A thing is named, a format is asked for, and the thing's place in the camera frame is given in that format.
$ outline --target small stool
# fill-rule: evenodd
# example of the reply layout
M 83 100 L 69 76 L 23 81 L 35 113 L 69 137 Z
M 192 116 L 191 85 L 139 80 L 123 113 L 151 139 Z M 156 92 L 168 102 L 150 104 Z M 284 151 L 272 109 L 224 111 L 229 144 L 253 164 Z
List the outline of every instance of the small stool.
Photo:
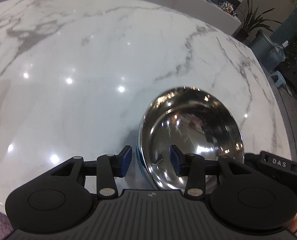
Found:
M 283 86 L 286 85 L 285 79 L 279 71 L 275 71 L 274 73 L 272 73 L 271 77 L 273 78 L 275 82 L 275 86 L 277 88 L 282 88 Z

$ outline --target metal screw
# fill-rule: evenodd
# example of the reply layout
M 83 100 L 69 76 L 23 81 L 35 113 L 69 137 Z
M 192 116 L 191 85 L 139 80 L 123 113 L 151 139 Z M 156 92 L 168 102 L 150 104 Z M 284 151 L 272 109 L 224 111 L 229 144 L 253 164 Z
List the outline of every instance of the metal screw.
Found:
M 203 191 L 200 188 L 190 188 L 187 193 L 193 197 L 198 197 L 203 194 Z
M 99 193 L 102 195 L 102 196 L 111 196 L 115 193 L 115 190 L 110 188 L 110 187 L 105 187 L 105 188 L 102 188 Z

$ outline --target floor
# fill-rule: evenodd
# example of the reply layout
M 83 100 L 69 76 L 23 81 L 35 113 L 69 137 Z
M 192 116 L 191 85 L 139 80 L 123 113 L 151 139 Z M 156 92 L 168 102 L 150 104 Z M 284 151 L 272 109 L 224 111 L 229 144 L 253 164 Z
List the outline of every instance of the floor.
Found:
M 295 93 L 291 96 L 286 88 L 277 89 L 270 73 L 264 68 L 263 71 L 270 83 L 275 95 L 277 104 L 280 108 L 284 121 L 286 133 L 290 144 L 292 160 L 297 162 L 297 99 Z

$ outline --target metal bowl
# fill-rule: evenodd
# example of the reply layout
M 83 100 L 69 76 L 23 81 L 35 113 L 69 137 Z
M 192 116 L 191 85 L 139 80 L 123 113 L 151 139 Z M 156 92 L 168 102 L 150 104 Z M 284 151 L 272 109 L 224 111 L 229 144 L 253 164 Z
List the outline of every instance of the metal bowl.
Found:
M 214 96 L 194 87 L 179 87 L 162 93 L 146 111 L 138 135 L 138 161 L 156 189 L 185 189 L 187 177 L 176 176 L 169 147 L 184 154 L 199 154 L 206 160 L 228 155 L 244 162 L 242 135 L 226 107 Z M 216 186 L 206 176 L 206 192 Z

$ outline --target potted plant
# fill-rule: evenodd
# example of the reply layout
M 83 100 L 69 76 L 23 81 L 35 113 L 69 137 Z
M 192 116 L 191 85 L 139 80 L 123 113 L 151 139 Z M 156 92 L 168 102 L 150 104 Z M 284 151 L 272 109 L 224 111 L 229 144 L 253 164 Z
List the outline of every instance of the potted plant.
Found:
M 258 7 L 255 9 L 255 11 L 253 11 L 253 0 L 247 0 L 247 6 L 248 6 L 248 11 L 247 11 L 247 15 L 245 17 L 245 15 L 243 14 L 243 18 L 244 18 L 244 22 L 243 22 L 243 27 L 239 30 L 239 32 L 236 34 L 235 38 L 240 41 L 243 42 L 246 40 L 246 38 L 248 37 L 248 33 L 250 31 L 252 31 L 255 28 L 265 28 L 271 32 L 273 32 L 270 29 L 269 25 L 264 24 L 264 22 L 267 21 L 271 21 L 271 22 L 276 22 L 276 23 L 280 23 L 279 21 L 275 21 L 275 20 L 270 20 L 270 19 L 264 19 L 263 15 L 273 11 L 275 8 L 269 9 L 267 11 L 264 11 L 263 13 L 261 13 L 260 15 L 256 15 L 257 11 L 258 11 Z

